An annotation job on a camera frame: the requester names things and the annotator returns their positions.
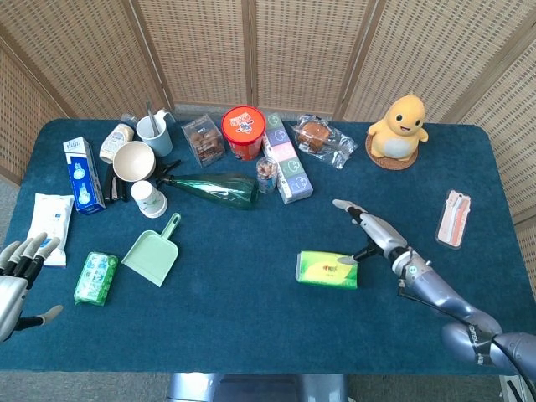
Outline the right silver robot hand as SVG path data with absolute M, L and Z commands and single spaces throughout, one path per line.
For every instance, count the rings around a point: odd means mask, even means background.
M 353 255 L 340 257 L 339 263 L 359 263 L 372 255 L 382 255 L 392 264 L 409 250 L 406 239 L 388 222 L 368 213 L 351 201 L 334 199 L 332 204 L 346 211 L 367 235 L 367 245 Z

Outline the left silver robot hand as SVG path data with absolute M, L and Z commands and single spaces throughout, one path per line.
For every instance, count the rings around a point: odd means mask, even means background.
M 16 331 L 40 327 L 52 322 L 62 311 L 61 305 L 36 316 L 23 317 L 23 307 L 45 260 L 58 247 L 52 238 L 44 247 L 47 234 L 42 232 L 25 241 L 14 241 L 1 251 L 1 342 Z

